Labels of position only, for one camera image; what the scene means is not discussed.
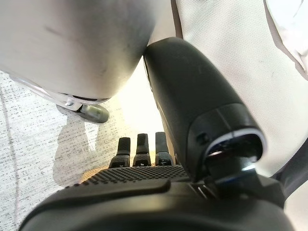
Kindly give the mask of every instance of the textured rubber surface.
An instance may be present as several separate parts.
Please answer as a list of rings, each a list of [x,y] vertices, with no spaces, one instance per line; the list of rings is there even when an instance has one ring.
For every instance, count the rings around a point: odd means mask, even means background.
[[[107,184],[138,180],[170,179],[178,181],[188,176],[180,165],[176,166],[147,166],[147,167],[120,167],[104,169],[87,179],[83,184]]]

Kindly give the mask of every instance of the speckled floor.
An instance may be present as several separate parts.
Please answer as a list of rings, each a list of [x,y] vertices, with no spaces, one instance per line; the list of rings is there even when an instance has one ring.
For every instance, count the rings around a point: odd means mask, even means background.
[[[163,130],[142,63],[120,93],[102,104],[110,112],[102,125],[36,96],[3,72],[0,97],[0,230],[16,230],[47,196],[108,165],[118,138],[131,137],[133,158],[138,133],[149,134],[153,152],[155,132]]]

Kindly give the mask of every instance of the gray carpet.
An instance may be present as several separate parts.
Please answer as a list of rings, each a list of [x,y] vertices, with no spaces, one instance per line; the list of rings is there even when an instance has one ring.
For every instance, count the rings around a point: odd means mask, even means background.
[[[133,158],[138,133],[149,134],[153,151],[154,133],[163,130],[142,63],[127,86],[102,104],[110,112],[102,125],[36,96],[3,72],[0,97],[0,230],[4,231],[17,230],[32,208],[79,182],[83,172],[108,165],[119,137],[132,138]]]

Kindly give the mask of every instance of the white fabric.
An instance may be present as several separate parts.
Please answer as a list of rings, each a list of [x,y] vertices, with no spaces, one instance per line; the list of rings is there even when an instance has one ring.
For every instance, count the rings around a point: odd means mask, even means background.
[[[266,0],[283,44],[308,73],[308,1]]]
[[[177,3],[184,39],[220,70],[264,131],[268,151],[257,169],[272,175],[307,138],[308,82],[276,48],[263,1]]]

